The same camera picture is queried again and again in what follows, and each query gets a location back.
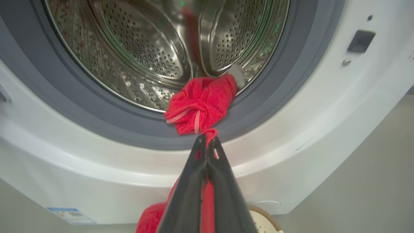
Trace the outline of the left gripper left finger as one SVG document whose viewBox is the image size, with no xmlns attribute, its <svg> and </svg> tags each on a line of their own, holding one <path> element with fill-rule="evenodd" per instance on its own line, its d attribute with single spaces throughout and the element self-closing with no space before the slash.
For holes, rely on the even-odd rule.
<svg viewBox="0 0 414 233">
<path fill-rule="evenodd" d="M 199 233 L 202 194 L 207 178 L 206 136 L 200 135 L 188 156 L 182 174 L 157 228 L 158 233 Z"/>
</svg>

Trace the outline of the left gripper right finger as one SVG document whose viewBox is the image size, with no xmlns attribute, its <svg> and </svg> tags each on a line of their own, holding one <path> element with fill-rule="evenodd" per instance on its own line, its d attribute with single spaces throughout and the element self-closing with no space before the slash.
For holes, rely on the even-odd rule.
<svg viewBox="0 0 414 233">
<path fill-rule="evenodd" d="M 256 233 L 252 216 L 218 138 L 202 137 L 202 232 Z"/>
</svg>

